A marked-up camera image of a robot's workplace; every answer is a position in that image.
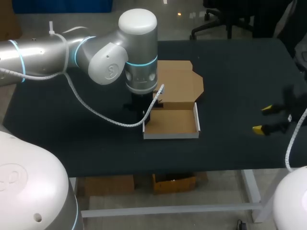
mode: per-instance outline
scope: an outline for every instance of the table top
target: table top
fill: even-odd
[[[64,76],[26,80],[13,94],[4,126],[15,136],[56,155],[69,177],[179,173],[284,167],[289,132],[269,137],[252,132],[283,115],[263,117],[261,108],[282,102],[282,89],[306,84],[281,42],[274,39],[161,41],[160,60],[190,60],[203,76],[198,100],[199,139],[143,140],[142,127],[112,125],[85,109]],[[130,102],[125,77],[101,86],[79,69],[69,74],[76,90],[92,108],[114,120],[135,123],[123,109]],[[293,167],[307,165],[302,129],[293,147]]]

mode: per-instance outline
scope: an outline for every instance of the box lid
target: box lid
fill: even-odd
[[[190,61],[158,61],[158,85],[165,85],[159,96],[165,109],[191,109],[203,93],[202,77],[192,70]]]

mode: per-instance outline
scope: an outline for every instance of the yellow clamp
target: yellow clamp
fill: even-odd
[[[267,107],[265,107],[264,109],[261,109],[261,111],[264,111],[264,110],[267,110],[267,109],[271,109],[272,108],[272,105],[269,105]]]
[[[253,127],[253,131],[254,133],[258,134],[258,135],[264,135],[264,132],[262,131],[262,126],[254,126]]]

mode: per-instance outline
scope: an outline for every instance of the table frame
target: table frame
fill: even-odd
[[[241,204],[218,204],[218,205],[187,205],[187,206],[164,206],[164,207],[134,207],[81,211],[83,218],[131,216],[166,213],[191,213],[191,212],[215,212],[215,211],[238,211],[252,210],[254,223],[263,223],[272,213],[273,195],[279,182],[288,174],[286,169],[280,169],[261,198],[253,170],[241,170],[249,203]],[[78,183],[77,178],[70,178],[75,191]]]

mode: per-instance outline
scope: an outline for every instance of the floor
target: floor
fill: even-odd
[[[146,8],[155,13],[158,19],[159,40],[188,40],[191,30],[204,23],[205,9],[202,0],[114,0],[112,13],[107,14],[27,14],[18,15],[23,29],[23,37],[47,35],[48,22],[53,21],[56,32],[63,32],[75,26],[86,26],[97,35],[104,35],[117,28],[119,16],[132,8]],[[285,22],[284,16],[277,26],[280,31]],[[251,38],[250,32],[234,27],[233,38]],[[198,39],[226,39],[225,27],[213,28],[198,34]],[[15,86],[0,88],[0,122],[3,121],[8,103]],[[261,194],[264,193],[277,170],[255,170],[255,177]],[[152,195],[150,184],[141,183],[132,195],[79,198],[82,206],[90,209],[117,207],[145,207],[217,203],[246,202],[242,178],[237,171],[208,172],[208,182],[198,181],[195,191],[171,195]],[[136,177],[136,181],[149,181],[146,176]],[[211,229],[235,230],[236,221],[248,223],[249,230],[275,230],[269,218],[262,224],[253,224],[249,211],[212,212],[193,214],[163,214],[132,217],[91,218],[86,220],[86,230],[119,229]]]

